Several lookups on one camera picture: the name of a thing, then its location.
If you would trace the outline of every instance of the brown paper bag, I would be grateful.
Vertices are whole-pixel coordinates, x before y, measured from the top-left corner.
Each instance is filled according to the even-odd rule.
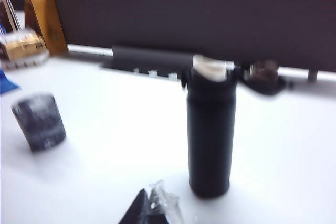
[[[51,55],[68,50],[54,0],[25,0],[25,15],[26,27],[43,37]]]

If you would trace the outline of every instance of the white table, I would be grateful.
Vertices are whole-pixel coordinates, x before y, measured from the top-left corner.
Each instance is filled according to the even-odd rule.
[[[159,179],[185,223],[336,223],[336,102],[237,87],[230,190],[202,200],[188,185],[186,93],[178,82],[51,58],[7,72],[1,96],[1,223],[118,223]],[[10,110],[54,94],[67,138],[30,152]]]

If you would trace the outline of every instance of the blue object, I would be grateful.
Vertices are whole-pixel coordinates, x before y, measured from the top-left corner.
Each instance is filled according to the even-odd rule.
[[[0,94],[16,89],[19,86],[9,81],[2,69],[0,69]]]

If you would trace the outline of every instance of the cardboard box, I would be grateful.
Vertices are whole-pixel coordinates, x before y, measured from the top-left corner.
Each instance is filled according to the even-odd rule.
[[[26,27],[43,37],[50,54],[68,50],[54,0],[25,0]]]
[[[41,36],[26,30],[1,36],[0,55],[3,59],[15,61],[46,50]]]

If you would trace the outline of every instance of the black insulated tumbler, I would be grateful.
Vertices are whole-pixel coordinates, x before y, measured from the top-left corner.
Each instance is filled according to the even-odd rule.
[[[213,81],[194,68],[186,73],[190,187],[200,197],[229,188],[236,110],[233,72]]]

